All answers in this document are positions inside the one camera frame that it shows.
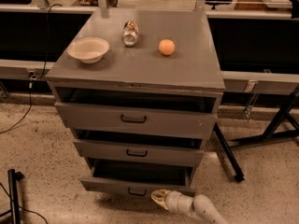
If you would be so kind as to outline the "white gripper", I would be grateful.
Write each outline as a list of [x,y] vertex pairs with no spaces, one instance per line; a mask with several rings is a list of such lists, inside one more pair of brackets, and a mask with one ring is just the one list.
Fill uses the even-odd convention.
[[193,197],[184,195],[178,191],[170,191],[168,189],[154,190],[151,199],[155,201],[163,209],[172,213],[180,213],[190,215],[193,211]]

